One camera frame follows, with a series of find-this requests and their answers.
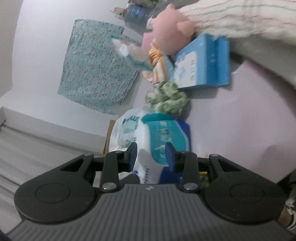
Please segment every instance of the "ridged gray surface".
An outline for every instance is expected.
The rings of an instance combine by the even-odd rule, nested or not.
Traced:
[[[292,235],[275,221],[254,226],[225,221],[199,196],[175,185],[125,185],[104,194],[83,217],[60,225],[24,221],[13,241],[288,241]]]

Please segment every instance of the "white label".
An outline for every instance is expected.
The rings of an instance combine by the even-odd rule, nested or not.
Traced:
[[[185,56],[180,56],[176,65],[174,80],[178,87],[194,86],[197,78],[197,52],[193,51]]]

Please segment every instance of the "plush toy ear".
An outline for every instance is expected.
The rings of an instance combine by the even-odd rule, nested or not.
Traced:
[[[186,37],[194,34],[194,24],[191,21],[177,23],[177,29]]]
[[[165,9],[172,9],[175,10],[175,6],[173,4],[169,4]]]

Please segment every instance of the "white logo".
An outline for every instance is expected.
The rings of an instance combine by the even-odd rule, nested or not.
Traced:
[[[148,188],[146,188],[148,191],[151,191],[152,189],[154,189],[154,187],[150,186]]]

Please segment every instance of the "pink object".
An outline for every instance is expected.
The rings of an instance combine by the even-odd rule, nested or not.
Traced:
[[[143,34],[143,41],[142,41],[142,49],[149,51],[151,49],[150,44],[152,43],[152,40],[154,39],[153,32],[148,32]]]
[[[174,5],[169,4],[154,20],[153,33],[157,45],[166,55],[174,56],[191,42],[194,24]]]

